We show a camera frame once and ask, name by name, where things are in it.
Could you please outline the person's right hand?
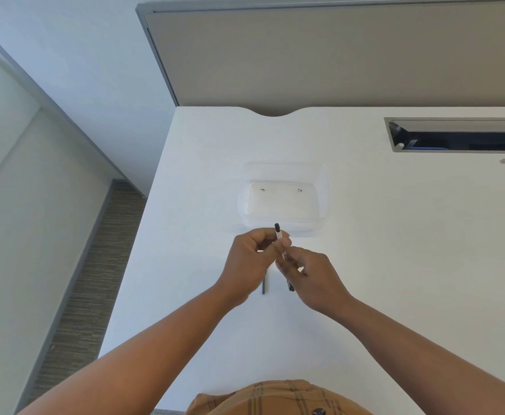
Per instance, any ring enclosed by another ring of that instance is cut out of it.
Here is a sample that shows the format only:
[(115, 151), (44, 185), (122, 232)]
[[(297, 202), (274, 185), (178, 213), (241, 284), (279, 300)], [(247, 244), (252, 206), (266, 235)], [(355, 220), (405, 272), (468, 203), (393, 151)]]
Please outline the person's right hand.
[(276, 267), (312, 310), (343, 322), (356, 309), (358, 302), (346, 289), (327, 255), (308, 250), (306, 265), (288, 265), (281, 257), (276, 260)]

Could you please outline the person's left hand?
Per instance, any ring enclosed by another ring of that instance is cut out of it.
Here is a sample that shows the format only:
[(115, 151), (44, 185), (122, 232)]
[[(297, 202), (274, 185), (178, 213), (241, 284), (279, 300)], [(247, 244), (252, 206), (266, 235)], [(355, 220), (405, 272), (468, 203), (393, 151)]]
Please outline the person's left hand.
[(278, 237), (274, 228), (253, 229), (234, 238), (223, 271), (215, 283), (215, 290), (221, 293), (228, 309), (244, 303), (276, 262), (264, 260), (253, 251), (254, 242), (262, 240), (278, 240), (278, 258), (283, 257), (292, 244), (287, 232), (281, 231)]

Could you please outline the person's right forearm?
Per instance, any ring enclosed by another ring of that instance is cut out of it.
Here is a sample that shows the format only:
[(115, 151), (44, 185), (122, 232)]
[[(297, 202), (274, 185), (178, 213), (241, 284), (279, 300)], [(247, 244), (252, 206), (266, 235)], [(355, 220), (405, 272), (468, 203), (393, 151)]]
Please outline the person's right forearm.
[(326, 315), (347, 328), (425, 415), (505, 415), (505, 382), (365, 303)]

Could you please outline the clear plastic container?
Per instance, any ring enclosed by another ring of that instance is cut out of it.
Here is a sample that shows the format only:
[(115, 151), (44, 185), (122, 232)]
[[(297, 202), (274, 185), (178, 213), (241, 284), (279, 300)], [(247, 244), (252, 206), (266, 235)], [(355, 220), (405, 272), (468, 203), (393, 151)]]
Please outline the clear plastic container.
[(332, 210), (323, 164), (257, 161), (242, 167), (237, 212), (249, 228), (279, 224), (289, 233), (318, 230)]

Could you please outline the person's orange plaid shirt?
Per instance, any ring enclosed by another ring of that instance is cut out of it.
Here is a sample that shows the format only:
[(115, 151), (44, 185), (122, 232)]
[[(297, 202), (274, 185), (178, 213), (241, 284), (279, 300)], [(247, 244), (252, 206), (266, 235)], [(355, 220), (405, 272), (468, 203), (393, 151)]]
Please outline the person's orange plaid shirt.
[(225, 395), (198, 394), (184, 415), (373, 415), (356, 402), (305, 380), (251, 384)]

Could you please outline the person's left forearm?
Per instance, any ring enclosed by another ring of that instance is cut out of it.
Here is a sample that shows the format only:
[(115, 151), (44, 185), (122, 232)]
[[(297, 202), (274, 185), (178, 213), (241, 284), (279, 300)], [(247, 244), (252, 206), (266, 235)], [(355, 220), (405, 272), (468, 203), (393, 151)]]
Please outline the person's left forearm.
[(250, 293), (242, 283), (216, 282), (18, 415), (150, 415), (224, 316)]

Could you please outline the grey desk partition panel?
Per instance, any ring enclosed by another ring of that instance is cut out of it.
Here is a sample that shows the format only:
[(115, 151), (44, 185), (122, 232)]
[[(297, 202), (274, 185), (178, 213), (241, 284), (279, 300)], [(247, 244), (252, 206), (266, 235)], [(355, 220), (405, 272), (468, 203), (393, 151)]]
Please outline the grey desk partition panel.
[(505, 107), (505, 0), (159, 0), (136, 13), (179, 107)]

